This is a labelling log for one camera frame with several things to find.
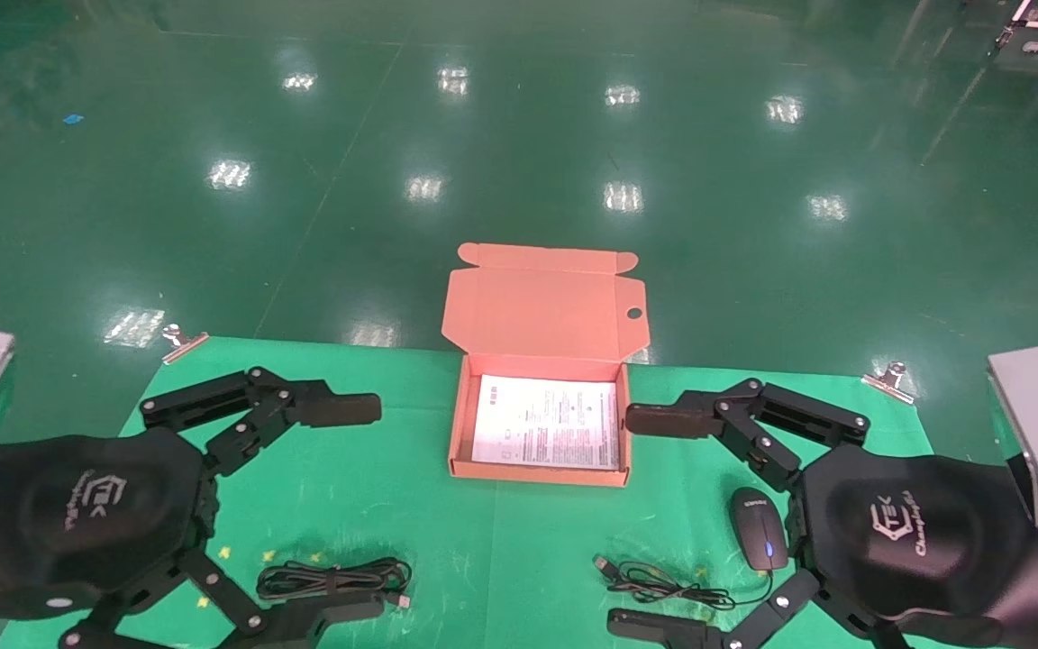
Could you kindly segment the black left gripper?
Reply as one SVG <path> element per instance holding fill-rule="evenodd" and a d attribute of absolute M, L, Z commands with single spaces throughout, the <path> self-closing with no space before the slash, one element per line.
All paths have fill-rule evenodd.
<path fill-rule="evenodd" d="M 227 416 L 236 420 L 207 441 L 204 459 L 176 434 Z M 239 471 L 296 425 L 371 425 L 381 416 L 374 393 L 337 394 L 325 379 L 251 367 L 145 399 L 145 427 L 169 431 L 0 444 L 0 619 L 91 609 L 62 634 L 61 648 L 161 648 L 118 626 L 128 607 L 149 607 L 184 575 L 231 621 L 220 648 L 316 648 L 330 626 L 382 615 L 386 601 L 374 591 L 260 609 L 193 550 L 213 534 L 213 476 Z"/>

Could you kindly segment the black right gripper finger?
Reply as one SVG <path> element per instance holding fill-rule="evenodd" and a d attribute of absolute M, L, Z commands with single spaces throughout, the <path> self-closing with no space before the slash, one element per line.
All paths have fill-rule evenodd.
<path fill-rule="evenodd" d="M 761 379 L 718 393 L 685 390 L 672 404 L 633 403 L 625 424 L 655 438 L 715 439 L 778 492 L 794 485 L 802 461 L 770 428 L 828 449 L 862 447 L 870 429 L 867 416 Z"/>
<path fill-rule="evenodd" d="M 789 580 L 764 599 L 732 631 L 721 631 L 687 617 L 671 617 L 631 609 L 611 609 L 608 631 L 635 638 L 664 648 L 762 648 L 778 636 L 781 629 L 808 601 L 829 599 L 840 606 L 845 619 L 854 615 L 865 626 L 864 636 L 874 648 L 887 648 L 889 571 L 882 568 L 858 568 L 848 572 L 824 572 L 799 568 Z"/>

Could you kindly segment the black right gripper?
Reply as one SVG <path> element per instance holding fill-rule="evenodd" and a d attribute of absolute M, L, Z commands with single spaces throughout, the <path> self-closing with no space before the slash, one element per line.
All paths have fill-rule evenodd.
<path fill-rule="evenodd" d="M 1038 648 L 1038 529 L 1004 468 L 840 447 L 792 484 L 789 534 L 852 636 Z"/>

